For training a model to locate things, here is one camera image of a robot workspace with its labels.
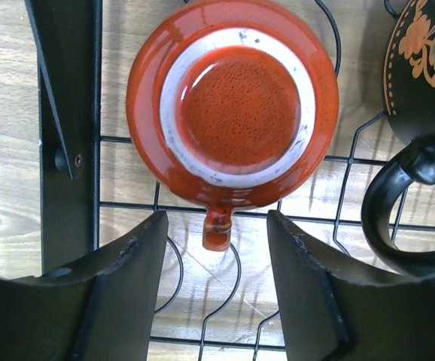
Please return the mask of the small orange black cup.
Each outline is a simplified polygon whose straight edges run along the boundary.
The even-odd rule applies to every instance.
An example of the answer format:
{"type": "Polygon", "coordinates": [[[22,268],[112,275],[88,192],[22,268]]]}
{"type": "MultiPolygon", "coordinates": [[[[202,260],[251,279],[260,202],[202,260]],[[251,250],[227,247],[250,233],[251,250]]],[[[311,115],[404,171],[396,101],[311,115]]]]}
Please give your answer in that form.
{"type": "Polygon", "coordinates": [[[339,90],[324,45],[272,1],[193,1],[167,16],[129,73],[133,143],[175,195],[203,206],[202,245],[230,246],[233,212],[301,186],[335,132],[339,90]]]}

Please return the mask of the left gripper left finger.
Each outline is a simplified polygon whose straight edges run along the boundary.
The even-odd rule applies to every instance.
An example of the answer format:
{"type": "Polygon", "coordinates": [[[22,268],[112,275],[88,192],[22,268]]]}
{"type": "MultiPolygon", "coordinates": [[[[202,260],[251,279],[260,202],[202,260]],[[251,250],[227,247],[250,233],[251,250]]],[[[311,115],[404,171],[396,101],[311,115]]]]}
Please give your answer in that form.
{"type": "Polygon", "coordinates": [[[158,211],[40,277],[0,278],[0,360],[144,360],[166,249],[158,211]]]}

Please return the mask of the black skull pattern mug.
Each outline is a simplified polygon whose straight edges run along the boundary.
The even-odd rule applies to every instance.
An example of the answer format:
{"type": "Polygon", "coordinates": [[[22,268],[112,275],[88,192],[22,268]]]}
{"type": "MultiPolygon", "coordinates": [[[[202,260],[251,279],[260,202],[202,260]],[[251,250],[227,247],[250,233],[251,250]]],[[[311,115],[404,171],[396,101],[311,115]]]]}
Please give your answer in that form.
{"type": "Polygon", "coordinates": [[[388,123],[404,148],[371,181],[361,207],[368,245],[392,269],[423,277],[435,273],[435,251],[393,245],[392,208],[412,183],[435,184],[435,1],[408,1],[385,51],[382,75],[388,123]]]}

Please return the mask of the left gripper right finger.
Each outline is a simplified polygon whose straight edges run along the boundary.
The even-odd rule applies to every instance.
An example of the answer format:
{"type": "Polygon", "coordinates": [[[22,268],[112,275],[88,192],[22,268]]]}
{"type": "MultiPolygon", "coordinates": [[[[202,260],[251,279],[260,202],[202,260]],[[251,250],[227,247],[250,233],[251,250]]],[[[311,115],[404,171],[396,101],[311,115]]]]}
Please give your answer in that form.
{"type": "Polygon", "coordinates": [[[361,262],[278,211],[267,237],[289,360],[435,360],[435,274],[361,262]]]}

